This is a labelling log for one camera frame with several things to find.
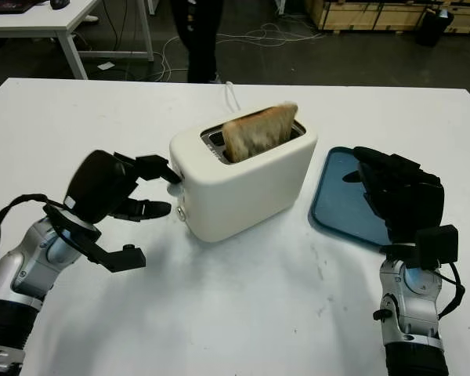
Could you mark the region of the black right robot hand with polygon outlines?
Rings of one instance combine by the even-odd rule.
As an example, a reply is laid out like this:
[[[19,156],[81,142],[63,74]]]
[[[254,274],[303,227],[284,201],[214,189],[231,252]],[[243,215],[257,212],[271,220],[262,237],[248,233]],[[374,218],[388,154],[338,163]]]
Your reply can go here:
[[[393,243],[413,243],[416,232],[438,227],[443,217],[444,188],[438,176],[398,154],[356,146],[354,172],[346,183],[362,183],[363,197],[382,219]]]

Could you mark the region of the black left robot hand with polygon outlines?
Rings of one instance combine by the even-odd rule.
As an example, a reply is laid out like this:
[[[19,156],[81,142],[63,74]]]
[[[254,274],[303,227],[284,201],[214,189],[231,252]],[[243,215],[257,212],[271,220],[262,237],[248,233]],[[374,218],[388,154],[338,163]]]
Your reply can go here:
[[[130,158],[120,153],[95,150],[75,172],[64,205],[79,219],[95,224],[110,215],[133,222],[155,219],[170,213],[168,202],[130,197],[138,180],[164,179],[175,185],[180,177],[158,155]]]

